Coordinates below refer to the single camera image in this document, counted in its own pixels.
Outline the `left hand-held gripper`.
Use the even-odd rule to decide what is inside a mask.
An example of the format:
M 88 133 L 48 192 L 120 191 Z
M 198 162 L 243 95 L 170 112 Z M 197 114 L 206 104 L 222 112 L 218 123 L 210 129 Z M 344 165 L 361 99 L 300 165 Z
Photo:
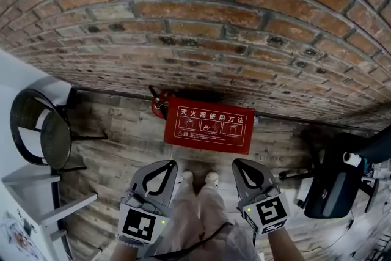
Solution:
M 170 221 L 168 207 L 177 179 L 178 166 L 174 160 L 157 161 L 137 170 L 126 196 L 120 203 L 118 233 L 120 236 L 142 244 L 154 244 Z M 149 188 L 150 182 L 160 178 L 157 190 Z M 155 196 L 153 201 L 143 194 Z

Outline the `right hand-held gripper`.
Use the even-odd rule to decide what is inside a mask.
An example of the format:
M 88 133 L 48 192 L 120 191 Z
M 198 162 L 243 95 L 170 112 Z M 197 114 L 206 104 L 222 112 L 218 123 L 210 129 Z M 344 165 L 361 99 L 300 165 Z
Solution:
M 285 193 L 262 194 L 276 185 L 270 169 L 253 160 L 236 158 L 232 162 L 232 171 L 238 192 L 238 210 L 254 235 L 268 234 L 285 227 L 290 217 Z

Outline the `person's left forearm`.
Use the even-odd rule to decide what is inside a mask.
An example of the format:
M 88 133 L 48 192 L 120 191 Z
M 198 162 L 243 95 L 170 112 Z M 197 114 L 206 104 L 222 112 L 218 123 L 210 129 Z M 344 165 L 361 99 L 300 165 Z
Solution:
M 127 243 L 117 240 L 109 261 L 144 261 L 142 254 L 146 250 L 146 244 Z

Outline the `person's right forearm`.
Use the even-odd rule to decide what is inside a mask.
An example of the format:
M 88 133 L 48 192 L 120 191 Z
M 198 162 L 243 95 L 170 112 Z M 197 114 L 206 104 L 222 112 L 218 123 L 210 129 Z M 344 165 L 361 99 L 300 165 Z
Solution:
M 305 261 L 284 227 L 268 233 L 273 261 Z

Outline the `red fire extinguisher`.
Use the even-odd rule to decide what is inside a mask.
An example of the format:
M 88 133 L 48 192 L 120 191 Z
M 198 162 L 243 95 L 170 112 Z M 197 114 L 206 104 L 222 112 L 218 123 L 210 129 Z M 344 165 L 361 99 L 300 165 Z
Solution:
M 151 103 L 152 113 L 160 119 L 167 120 L 169 99 L 173 96 L 171 90 L 160 90 L 157 92 L 152 85 L 148 87 L 153 99 Z

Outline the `person's left white shoe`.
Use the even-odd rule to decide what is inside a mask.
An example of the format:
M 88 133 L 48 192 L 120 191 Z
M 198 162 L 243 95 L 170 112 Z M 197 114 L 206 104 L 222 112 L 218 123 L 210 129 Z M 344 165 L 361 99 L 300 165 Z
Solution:
M 189 171 L 189 170 L 185 170 L 181 173 L 180 175 L 180 178 L 178 179 L 178 182 L 177 184 L 178 185 L 189 185 L 189 186 L 192 186 L 193 185 L 193 181 L 194 181 L 194 174 Z

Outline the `person's white shoe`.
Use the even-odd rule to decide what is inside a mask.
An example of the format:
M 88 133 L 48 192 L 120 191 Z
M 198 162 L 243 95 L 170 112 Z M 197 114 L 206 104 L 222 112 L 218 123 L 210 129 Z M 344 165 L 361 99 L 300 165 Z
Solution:
M 219 174 L 215 171 L 210 171 L 205 177 L 205 184 L 218 188 L 219 185 Z
M 185 170 L 181 173 L 180 175 L 180 178 L 178 179 L 178 182 L 177 184 L 178 185 L 189 185 L 189 186 L 192 186 L 193 185 L 193 181 L 194 181 L 194 174 L 189 171 L 189 170 Z

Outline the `person's right white shoe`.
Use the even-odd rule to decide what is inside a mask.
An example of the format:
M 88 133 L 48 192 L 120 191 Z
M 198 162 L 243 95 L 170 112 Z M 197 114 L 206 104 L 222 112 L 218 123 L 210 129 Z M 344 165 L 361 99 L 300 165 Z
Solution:
M 218 188 L 219 185 L 219 174 L 215 171 L 210 171 L 205 177 L 205 184 Z

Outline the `person's white trousers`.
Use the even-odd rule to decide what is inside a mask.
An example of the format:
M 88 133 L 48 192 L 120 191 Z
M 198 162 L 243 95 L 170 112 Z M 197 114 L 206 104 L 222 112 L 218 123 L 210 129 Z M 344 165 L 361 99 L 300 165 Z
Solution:
M 261 261 L 248 234 L 232 224 L 217 188 L 179 185 L 172 216 L 148 261 Z

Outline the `black office chair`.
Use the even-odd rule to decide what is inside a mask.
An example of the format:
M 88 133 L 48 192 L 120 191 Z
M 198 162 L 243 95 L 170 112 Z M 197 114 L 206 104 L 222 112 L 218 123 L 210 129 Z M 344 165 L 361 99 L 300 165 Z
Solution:
M 351 133 L 339 133 L 324 149 L 323 159 L 316 150 L 310 132 L 304 130 L 301 138 L 309 148 L 312 165 L 306 173 L 288 175 L 281 172 L 281 181 L 312 178 L 312 184 L 304 201 L 298 206 L 304 209 L 308 218 L 333 219 L 345 217 L 352 209 L 358 190 L 369 196 L 365 212 L 368 212 L 378 192 L 380 179 L 370 186 L 364 176 L 370 166 L 391 159 L 391 125 L 379 133 L 365 138 Z M 359 167 L 343 162 L 345 152 L 355 153 L 365 158 Z

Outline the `white shelf unit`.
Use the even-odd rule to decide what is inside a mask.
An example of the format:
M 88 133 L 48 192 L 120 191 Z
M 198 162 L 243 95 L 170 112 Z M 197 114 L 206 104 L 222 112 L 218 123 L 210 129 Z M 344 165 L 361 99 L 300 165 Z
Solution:
M 12 173 L 0 179 L 0 206 L 8 211 L 24 227 L 45 261 L 69 261 L 56 251 L 55 242 L 61 241 L 67 231 L 57 223 L 98 199 L 96 193 L 83 196 L 67 205 L 55 206 L 57 194 L 52 186 L 59 183 L 60 175 Z

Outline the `dark wicker chair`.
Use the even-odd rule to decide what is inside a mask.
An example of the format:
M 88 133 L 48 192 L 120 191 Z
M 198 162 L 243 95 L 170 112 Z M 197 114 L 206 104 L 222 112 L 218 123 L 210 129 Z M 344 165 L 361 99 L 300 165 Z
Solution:
M 75 141 L 106 140 L 101 136 L 75 134 L 67 117 L 68 105 L 55 105 L 43 93 L 34 89 L 20 91 L 10 109 L 10 132 L 16 149 L 28 162 L 36 166 L 49 166 L 55 171 L 85 170 L 85 166 L 66 168 Z M 35 135 L 39 139 L 42 156 L 31 152 L 22 135 Z

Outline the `printed paper sheet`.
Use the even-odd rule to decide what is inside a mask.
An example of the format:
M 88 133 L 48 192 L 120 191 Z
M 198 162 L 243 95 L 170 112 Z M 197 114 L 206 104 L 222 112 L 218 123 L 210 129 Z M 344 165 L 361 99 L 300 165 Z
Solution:
M 0 220 L 0 239 L 16 253 L 16 261 L 45 261 L 21 223 L 8 211 Z

